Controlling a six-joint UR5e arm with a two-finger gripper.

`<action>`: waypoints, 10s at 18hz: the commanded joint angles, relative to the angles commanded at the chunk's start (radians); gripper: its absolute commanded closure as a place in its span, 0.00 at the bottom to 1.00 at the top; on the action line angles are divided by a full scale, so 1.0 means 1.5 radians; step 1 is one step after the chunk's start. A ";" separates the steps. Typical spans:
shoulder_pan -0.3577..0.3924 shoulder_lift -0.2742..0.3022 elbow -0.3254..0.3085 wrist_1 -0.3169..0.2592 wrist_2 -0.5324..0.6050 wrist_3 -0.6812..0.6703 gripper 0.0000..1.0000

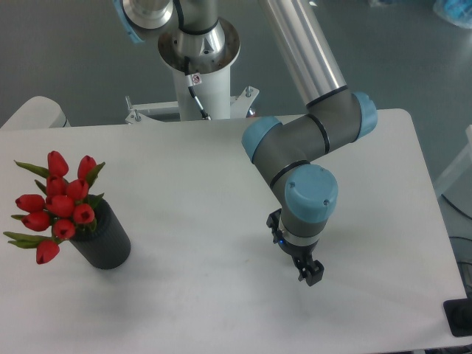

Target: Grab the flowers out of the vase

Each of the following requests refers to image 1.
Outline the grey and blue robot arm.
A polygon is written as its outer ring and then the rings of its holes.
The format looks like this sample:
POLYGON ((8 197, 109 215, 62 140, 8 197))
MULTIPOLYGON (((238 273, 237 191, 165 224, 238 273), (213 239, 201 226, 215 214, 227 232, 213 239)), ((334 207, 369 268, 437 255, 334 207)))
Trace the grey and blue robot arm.
MULTIPOLYGON (((244 131, 243 148, 280 208, 268 216, 273 241, 292 257, 299 279, 314 285, 323 265, 312 253, 339 193, 333 174, 315 161, 359 140, 377 125, 375 104, 351 92, 319 22, 306 1, 262 1, 281 54, 307 113, 289 123, 261 117, 244 131)), ((132 41, 158 34, 159 55, 171 69, 181 120, 244 117, 248 89, 230 96, 230 67, 240 52, 236 29, 216 1, 116 1, 132 41)))

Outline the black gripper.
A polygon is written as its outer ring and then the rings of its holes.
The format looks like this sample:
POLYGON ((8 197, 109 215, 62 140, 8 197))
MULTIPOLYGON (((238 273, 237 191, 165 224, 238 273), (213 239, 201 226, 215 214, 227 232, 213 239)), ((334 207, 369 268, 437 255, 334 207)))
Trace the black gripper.
POLYGON ((295 237, 288 239, 282 236, 280 229, 281 209, 277 209, 268 215, 266 226, 271 230, 273 243, 291 257, 299 271, 298 280, 305 281, 308 286, 313 286, 322 280, 325 267, 312 258, 317 240, 313 237, 295 237))

